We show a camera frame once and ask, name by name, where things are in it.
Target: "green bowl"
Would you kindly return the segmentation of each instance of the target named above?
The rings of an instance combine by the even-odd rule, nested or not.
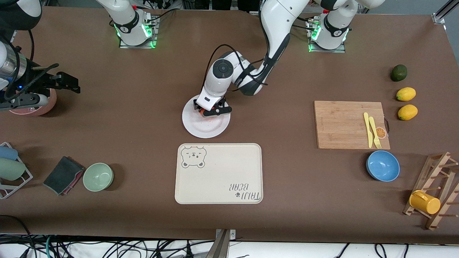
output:
[[[91,165],[83,175],[83,184],[91,192],[102,191],[113,182],[113,171],[105,163]]]

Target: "orange slice sticker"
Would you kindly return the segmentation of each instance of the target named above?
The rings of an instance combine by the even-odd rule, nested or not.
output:
[[[376,128],[376,134],[378,135],[379,139],[384,139],[384,138],[387,137],[386,129],[384,129],[382,127]]]

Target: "brown table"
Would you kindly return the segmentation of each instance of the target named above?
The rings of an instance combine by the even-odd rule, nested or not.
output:
[[[177,11],[161,22],[154,50],[119,49],[104,9],[45,7],[33,29],[35,61],[59,62],[79,78],[81,94],[58,92],[47,115],[0,114],[0,141],[19,150],[34,175],[0,204],[35,234],[210,239],[236,229],[253,241],[459,243],[457,219],[435,231],[402,210],[426,155],[458,150],[459,69],[442,25],[430,16],[357,15],[346,54],[309,53],[305,31],[291,42],[254,97],[227,95],[229,127],[201,140],[181,122],[184,104],[201,88],[208,59],[227,43],[254,61],[265,41],[258,18],[238,11]],[[27,33],[15,44],[29,55]],[[399,63],[408,78],[391,82]],[[416,88],[419,114],[398,121],[394,100]],[[313,101],[380,101],[390,123],[397,180],[372,179],[369,151],[319,150]],[[182,143],[255,142],[263,150],[264,199],[257,205],[179,205],[174,200]],[[41,184],[63,156],[84,166],[110,164],[115,180],[93,193],[79,182],[68,196]],[[2,219],[2,232],[21,232]]]

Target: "yellow cup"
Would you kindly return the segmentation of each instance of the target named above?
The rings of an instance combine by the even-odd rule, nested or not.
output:
[[[409,204],[425,213],[435,214],[440,210],[441,203],[437,198],[416,190],[409,197]]]

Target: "bear logo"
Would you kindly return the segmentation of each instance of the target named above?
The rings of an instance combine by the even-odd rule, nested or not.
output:
[[[206,157],[207,151],[198,147],[185,147],[182,152],[182,167],[187,168],[189,166],[198,166],[198,168],[203,168],[206,163],[204,158]]]

